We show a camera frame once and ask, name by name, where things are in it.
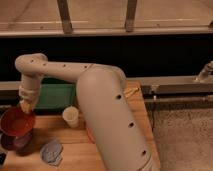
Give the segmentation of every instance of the black wall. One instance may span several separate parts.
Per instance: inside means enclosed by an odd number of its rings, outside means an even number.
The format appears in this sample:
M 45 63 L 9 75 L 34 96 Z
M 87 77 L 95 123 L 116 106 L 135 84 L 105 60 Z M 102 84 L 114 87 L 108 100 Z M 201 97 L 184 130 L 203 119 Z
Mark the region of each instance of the black wall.
M 213 34 L 0 38 L 0 81 L 19 80 L 15 58 L 37 52 L 55 61 L 116 65 L 127 76 L 196 75 L 213 60 Z

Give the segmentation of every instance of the green object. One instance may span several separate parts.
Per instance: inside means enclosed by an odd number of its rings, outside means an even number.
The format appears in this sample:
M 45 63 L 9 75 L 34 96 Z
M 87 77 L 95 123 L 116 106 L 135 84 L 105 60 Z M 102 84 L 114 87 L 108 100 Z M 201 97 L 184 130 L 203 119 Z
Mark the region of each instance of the green object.
M 42 84 L 35 110 L 61 110 L 73 105 L 74 100 L 74 84 Z

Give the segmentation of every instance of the wooden table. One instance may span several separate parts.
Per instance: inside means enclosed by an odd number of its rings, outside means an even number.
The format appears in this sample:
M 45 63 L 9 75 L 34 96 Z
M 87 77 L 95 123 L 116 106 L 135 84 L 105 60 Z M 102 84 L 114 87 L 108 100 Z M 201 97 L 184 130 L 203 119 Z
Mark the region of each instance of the wooden table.
M 128 82 L 128 88 L 138 87 L 139 91 L 128 97 L 128 103 L 142 129 L 152 150 L 155 161 L 160 167 L 158 152 L 151 131 L 150 122 L 144 105 L 140 84 Z M 51 139 L 58 139 L 63 145 L 62 162 L 58 167 L 42 162 L 39 151 Z M 83 115 L 80 115 L 80 125 L 71 129 L 57 116 L 37 116 L 34 137 L 31 143 L 21 152 L 8 152 L 3 171 L 104 171 L 104 165 L 96 145 L 91 143 L 86 131 Z

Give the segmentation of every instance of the red bowl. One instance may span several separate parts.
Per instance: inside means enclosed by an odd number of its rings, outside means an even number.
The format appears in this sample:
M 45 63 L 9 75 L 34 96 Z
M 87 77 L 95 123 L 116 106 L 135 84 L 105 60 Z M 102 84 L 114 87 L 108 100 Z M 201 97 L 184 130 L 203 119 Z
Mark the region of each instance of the red bowl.
M 20 107 L 11 107 L 1 117 L 0 126 L 3 133 L 21 137 L 35 125 L 35 114 L 26 114 Z

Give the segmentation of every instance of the purple object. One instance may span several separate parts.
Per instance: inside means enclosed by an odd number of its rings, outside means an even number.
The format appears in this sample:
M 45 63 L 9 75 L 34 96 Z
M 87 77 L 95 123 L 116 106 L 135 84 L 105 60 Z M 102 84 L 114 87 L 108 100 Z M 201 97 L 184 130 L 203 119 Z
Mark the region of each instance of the purple object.
M 4 149 L 9 151 L 16 151 L 24 148 L 32 139 L 32 130 L 22 137 L 14 137 L 3 134 L 1 137 L 1 145 Z

